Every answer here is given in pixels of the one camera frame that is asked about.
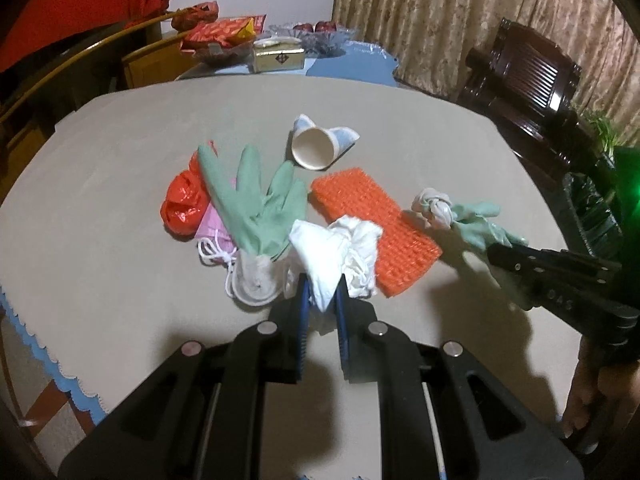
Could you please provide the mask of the person's right hand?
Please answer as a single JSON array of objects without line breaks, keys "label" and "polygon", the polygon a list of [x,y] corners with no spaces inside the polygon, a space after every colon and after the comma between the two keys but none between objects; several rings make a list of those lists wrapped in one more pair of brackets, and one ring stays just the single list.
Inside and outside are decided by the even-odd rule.
[{"label": "person's right hand", "polygon": [[598,365],[590,341],[582,336],[578,361],[568,394],[561,427],[564,437],[588,425],[596,414],[594,402],[602,396],[612,402],[615,415],[610,433],[621,436],[639,408],[639,362],[615,366]]}]

